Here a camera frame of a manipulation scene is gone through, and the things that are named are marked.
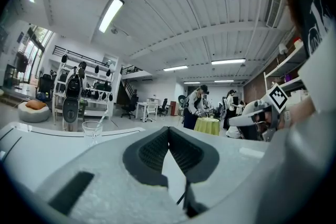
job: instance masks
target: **glass cup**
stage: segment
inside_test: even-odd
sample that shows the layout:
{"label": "glass cup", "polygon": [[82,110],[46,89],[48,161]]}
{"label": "glass cup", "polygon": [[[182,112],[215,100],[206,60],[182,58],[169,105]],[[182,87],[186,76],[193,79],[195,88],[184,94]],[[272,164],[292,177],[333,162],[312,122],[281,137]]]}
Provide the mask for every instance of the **glass cup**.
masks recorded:
{"label": "glass cup", "polygon": [[100,143],[103,125],[101,124],[98,127],[98,124],[98,121],[85,121],[82,123],[84,137],[87,141],[88,147],[92,147]]}

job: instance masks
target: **white pouf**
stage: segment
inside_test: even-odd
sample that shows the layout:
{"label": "white pouf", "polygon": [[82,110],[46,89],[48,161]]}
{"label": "white pouf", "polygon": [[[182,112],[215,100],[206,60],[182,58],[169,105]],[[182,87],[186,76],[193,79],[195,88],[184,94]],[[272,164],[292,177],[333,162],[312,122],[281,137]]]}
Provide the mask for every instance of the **white pouf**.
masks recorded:
{"label": "white pouf", "polygon": [[46,121],[50,116],[50,110],[48,106],[40,110],[34,110],[26,107],[27,102],[23,102],[18,106],[19,118],[25,122],[43,122]]}

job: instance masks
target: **pillow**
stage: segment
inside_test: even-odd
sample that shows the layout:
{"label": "pillow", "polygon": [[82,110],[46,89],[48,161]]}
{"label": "pillow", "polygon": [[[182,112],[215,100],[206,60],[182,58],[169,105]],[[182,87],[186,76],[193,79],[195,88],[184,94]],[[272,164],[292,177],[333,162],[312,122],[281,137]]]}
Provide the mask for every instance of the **pillow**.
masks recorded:
{"label": "pillow", "polygon": [[34,109],[34,110],[40,110],[42,108],[44,108],[47,104],[41,102],[41,101],[37,101],[37,100],[30,100],[26,103],[26,107],[30,108],[30,109]]}

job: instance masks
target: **yellow tablecloth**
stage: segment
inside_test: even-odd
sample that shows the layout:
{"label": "yellow tablecloth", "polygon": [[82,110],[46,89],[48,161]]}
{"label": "yellow tablecloth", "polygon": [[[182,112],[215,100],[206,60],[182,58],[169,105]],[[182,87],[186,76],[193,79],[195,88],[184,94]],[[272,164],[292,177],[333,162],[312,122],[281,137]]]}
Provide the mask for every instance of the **yellow tablecloth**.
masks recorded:
{"label": "yellow tablecloth", "polygon": [[198,118],[194,130],[202,133],[219,135],[219,120]]}

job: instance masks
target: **brick wall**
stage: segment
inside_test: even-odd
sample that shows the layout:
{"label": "brick wall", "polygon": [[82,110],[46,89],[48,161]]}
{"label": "brick wall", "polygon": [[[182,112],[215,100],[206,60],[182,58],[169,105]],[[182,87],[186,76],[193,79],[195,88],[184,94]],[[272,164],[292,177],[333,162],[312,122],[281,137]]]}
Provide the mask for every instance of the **brick wall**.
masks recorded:
{"label": "brick wall", "polygon": [[[286,45],[286,47],[288,48],[287,55],[290,55],[295,50],[293,40],[297,36],[298,35],[296,33],[294,37]],[[279,54],[278,60],[279,63],[282,63],[285,60],[285,56]],[[277,59],[274,59],[261,74],[259,74],[255,79],[253,79],[249,84],[244,86],[244,101],[246,103],[250,103],[254,100],[260,99],[266,94],[264,72],[266,72],[266,74],[271,72],[273,69],[276,68],[277,65],[278,65]],[[291,76],[292,79],[297,77],[298,76],[297,70],[291,72]]]}

